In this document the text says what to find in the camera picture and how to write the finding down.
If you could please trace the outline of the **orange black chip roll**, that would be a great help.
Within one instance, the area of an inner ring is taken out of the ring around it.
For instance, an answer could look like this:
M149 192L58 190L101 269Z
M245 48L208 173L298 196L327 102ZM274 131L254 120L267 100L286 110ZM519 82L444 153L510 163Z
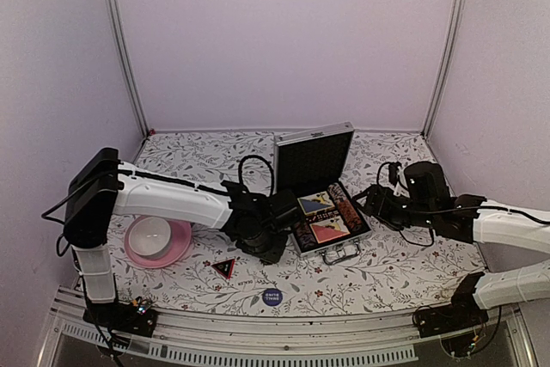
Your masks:
M336 203L340 216L351 233L357 233L364 229L362 218L358 215L352 203L345 199Z

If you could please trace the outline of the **blue peach chip stack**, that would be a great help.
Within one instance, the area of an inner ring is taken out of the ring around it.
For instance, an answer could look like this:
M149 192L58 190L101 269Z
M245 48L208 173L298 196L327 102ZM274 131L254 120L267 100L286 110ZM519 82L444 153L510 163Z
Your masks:
M333 183L327 188L327 192L336 205L349 201L347 192L339 183Z

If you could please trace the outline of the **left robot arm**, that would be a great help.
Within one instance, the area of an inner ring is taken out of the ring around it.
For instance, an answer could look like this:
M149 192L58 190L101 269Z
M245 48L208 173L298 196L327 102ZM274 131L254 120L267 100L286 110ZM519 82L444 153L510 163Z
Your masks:
M63 209L64 218L54 212ZM127 321L118 301L107 247L112 216L137 215L197 223L219 229L244 253L276 264L290 227L303 211L290 190L255 193L243 182L199 183L157 174L119 159L114 148L101 149L70 182L67 195L42 213L59 222L62 239L73 249L86 298L109 327Z

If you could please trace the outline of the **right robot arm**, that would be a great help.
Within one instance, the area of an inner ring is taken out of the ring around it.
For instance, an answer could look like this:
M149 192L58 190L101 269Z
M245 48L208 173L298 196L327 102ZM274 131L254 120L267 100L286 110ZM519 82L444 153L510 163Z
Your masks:
M433 235L473 244L496 243L547 254L549 214L500 204L484 196L451 195L442 167L388 163L388 186L375 182L352 199L366 216L390 229L427 228ZM467 275L444 311L453 329L464 328L478 310L549 297L549 262L507 272Z

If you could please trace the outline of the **blue small blind button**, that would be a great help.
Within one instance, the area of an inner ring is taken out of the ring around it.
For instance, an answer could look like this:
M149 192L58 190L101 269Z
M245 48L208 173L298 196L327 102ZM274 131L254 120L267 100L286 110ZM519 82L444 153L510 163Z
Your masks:
M262 301L266 306L276 307L283 301L283 292L277 288L266 289L262 292Z

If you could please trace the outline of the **red dice row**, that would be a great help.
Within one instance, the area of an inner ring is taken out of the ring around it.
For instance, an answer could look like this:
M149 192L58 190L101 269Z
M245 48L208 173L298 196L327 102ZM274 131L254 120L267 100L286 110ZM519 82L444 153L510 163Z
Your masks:
M320 213L306 216L307 223L319 223L321 221L330 220L340 217L337 211L322 211Z

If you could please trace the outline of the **aluminium poker case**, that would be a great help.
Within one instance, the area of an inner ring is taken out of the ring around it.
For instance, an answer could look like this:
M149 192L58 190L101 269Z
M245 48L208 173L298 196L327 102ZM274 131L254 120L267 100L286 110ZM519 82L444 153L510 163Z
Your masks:
M341 182L354 131L344 122L274 138L275 189L291 191L303 214L291 227L301 258L335 266L362 253L370 227Z

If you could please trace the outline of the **black triangle button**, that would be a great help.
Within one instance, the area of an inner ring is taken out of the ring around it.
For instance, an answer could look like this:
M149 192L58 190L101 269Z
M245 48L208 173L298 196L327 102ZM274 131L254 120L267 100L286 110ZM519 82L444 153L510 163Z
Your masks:
M231 279L235 267L235 259L228 259L211 265L211 268L225 279Z

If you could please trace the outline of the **red card deck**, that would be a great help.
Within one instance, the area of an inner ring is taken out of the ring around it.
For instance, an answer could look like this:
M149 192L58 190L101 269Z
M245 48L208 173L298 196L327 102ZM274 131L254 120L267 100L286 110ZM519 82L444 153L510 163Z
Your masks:
M317 221L311 223L309 227L319 244L332 242L350 234L350 230L340 217Z

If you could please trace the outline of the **white bowl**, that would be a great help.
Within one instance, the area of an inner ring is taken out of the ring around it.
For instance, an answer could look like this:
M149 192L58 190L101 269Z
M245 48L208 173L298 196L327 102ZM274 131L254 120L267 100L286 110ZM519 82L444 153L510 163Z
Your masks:
M167 220L159 217L140 217L127 231L130 250L143 258L155 259L164 255L172 241Z

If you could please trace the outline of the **aluminium frame post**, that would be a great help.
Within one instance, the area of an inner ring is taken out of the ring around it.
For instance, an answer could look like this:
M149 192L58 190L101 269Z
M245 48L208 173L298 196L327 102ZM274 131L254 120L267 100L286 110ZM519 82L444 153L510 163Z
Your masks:
M456 42L460 33L461 19L466 0L452 0L449 16L449 24L443 45L443 54L437 70L437 76L431 95L428 112L425 117L422 135L426 140L430 139L437 121L439 108L443 101L443 94L448 81Z
M137 122L138 130L146 138L149 135L149 126L146 120L143 103L138 93L138 86L131 67L130 53L125 41L125 34L120 14L118 0L105 0L107 14L113 32L114 44L119 60L122 77L131 104L131 109Z

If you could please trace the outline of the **front aluminium rail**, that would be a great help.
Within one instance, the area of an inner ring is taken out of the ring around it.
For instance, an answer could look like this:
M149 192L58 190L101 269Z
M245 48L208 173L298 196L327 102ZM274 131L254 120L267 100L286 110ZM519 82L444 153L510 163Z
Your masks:
M40 366L536 366L521 313L492 311L489 322L423 338L410 311L291 318L161 309L152 336L98 330L80 297L52 305ZM458 346L480 334L476 350Z

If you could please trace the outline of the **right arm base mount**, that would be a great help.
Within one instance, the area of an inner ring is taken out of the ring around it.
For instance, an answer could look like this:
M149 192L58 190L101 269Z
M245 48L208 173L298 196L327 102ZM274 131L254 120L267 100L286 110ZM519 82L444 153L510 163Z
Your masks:
M475 286L483 275L483 272L468 274L459 283L449 304L416 309L412 314L412 324L418 329L420 337L452 333L487 322L487 310L474 300Z

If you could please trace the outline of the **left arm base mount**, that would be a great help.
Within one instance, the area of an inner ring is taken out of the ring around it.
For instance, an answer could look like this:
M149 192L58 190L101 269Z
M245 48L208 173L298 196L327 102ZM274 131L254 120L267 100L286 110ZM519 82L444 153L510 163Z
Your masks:
M108 332L121 332L151 338L156 329L158 312L147 299L122 303L92 303L85 298L86 310L83 319Z

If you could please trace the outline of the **left aluminium frame post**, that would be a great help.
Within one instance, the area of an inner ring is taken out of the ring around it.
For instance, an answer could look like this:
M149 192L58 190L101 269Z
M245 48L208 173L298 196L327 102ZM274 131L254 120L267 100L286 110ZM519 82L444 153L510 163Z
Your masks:
M118 0L105 0L107 14L113 32L114 44L119 60L122 77L131 104L131 109L137 122L138 130L146 138L149 135L149 126L146 120L143 103L138 93L138 86L131 67L130 53L125 41L125 34L120 14Z

